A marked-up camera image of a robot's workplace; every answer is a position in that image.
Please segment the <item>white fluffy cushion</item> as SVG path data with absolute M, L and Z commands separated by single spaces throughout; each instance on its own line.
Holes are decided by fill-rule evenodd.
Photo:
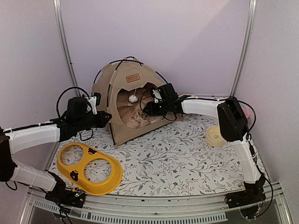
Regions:
M 129 94 L 132 91 L 121 89 L 117 95 L 117 111 L 124 125 L 136 129 L 163 120 L 162 116 L 149 116 L 142 111 L 148 102 L 154 101 L 148 89 L 137 88 L 138 101 L 135 103 L 128 101 Z

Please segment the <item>beige fabric pet tent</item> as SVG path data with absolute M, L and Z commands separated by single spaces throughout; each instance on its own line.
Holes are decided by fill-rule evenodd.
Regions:
M 133 56 L 105 65 L 93 81 L 93 93 L 100 93 L 99 111 L 112 115 L 106 125 L 115 147 L 167 125 L 177 119 L 168 112 L 149 116 L 143 109 L 155 102 L 153 90 L 163 85 L 159 73 Z

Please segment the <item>black tent pole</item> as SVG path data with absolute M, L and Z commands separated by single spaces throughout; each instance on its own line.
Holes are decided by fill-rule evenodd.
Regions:
M 142 79 L 141 69 L 144 67 L 135 62 L 122 62 L 113 64 L 112 75 L 109 80 L 107 90 L 107 111 L 112 114 L 112 119 L 109 123 L 109 130 L 114 140 L 115 146 L 134 138 L 133 129 L 123 124 L 117 111 L 117 95 L 121 89 L 131 91 L 137 88 L 142 88 L 145 85 Z
M 140 64 L 141 66 L 145 65 L 145 63 L 142 63 L 140 62 L 139 60 L 137 60 L 134 56 L 128 56 L 128 57 L 125 57 L 124 59 L 120 59 L 120 60 L 114 60 L 114 61 L 111 61 L 108 63 L 108 65 L 112 65 L 114 63 L 119 63 L 119 65 L 122 63 L 122 62 L 135 62 L 135 63 L 138 63 Z M 103 69 L 100 69 L 99 72 L 97 73 L 97 75 L 95 76 L 94 80 L 93 80 L 93 84 L 96 83 L 97 81 L 97 78 L 99 76 L 99 74 L 103 71 Z M 158 71 L 154 71 L 158 76 L 160 76 L 162 78 L 162 80 L 167 84 L 168 81 L 158 72 Z

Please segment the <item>yellow double bowl holder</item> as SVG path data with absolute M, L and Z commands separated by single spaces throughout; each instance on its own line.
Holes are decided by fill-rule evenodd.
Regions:
M 64 146 L 57 158 L 58 171 L 84 192 L 101 196 L 122 181 L 122 166 L 114 157 L 83 143 Z

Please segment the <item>cream ceramic pet bowl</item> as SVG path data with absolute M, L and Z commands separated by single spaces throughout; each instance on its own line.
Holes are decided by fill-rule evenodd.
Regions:
M 222 137 L 219 126 L 211 126 L 207 129 L 206 142 L 214 148 L 221 148 L 226 144 L 226 140 Z

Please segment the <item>pink plastic bowl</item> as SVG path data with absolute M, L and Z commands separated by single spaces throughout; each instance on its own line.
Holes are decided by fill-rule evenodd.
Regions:
M 249 119 L 250 115 L 249 115 L 248 111 L 245 108 L 242 108 L 242 110 L 243 110 L 243 113 L 244 113 L 246 119 Z

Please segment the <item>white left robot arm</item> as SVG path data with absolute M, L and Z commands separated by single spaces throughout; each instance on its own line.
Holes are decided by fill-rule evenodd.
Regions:
M 93 128 L 104 128 L 112 118 L 110 113 L 97 110 L 98 97 L 73 97 L 67 109 L 56 119 L 45 123 L 2 129 L 0 131 L 0 180 L 21 182 L 29 186 L 50 191 L 60 203 L 69 199 L 69 191 L 59 185 L 59 179 L 45 171 L 13 161 L 12 155 L 31 147 L 46 143 L 69 140 L 79 132 Z

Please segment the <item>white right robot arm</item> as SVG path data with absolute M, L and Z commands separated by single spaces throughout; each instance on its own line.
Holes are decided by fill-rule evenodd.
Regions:
M 241 107 L 242 101 L 236 97 L 212 99 L 190 94 L 179 96 L 170 83 L 151 89 L 150 93 L 154 99 L 140 107 L 149 116 L 165 116 L 171 112 L 174 115 L 199 114 L 217 118 L 222 138 L 231 143 L 241 163 L 246 189 L 242 192 L 242 200 L 252 203 L 259 197 L 259 189 L 266 178 L 257 164 L 256 147 Z

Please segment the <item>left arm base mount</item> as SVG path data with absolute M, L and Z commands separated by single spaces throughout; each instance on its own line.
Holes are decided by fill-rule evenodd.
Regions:
M 75 194 L 77 192 L 68 189 L 66 187 L 66 183 L 58 175 L 50 171 L 48 173 L 52 177 L 54 177 L 56 184 L 52 191 L 48 191 L 46 193 L 45 199 L 62 205 L 83 208 L 85 202 L 85 194 L 76 197 Z

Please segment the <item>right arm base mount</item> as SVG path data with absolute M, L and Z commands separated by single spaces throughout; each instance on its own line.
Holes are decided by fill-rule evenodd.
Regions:
M 244 182 L 245 190 L 226 194 L 224 202 L 229 208 L 236 208 L 264 201 L 266 199 L 263 189 L 264 184 L 264 178 L 260 178 L 255 183 Z

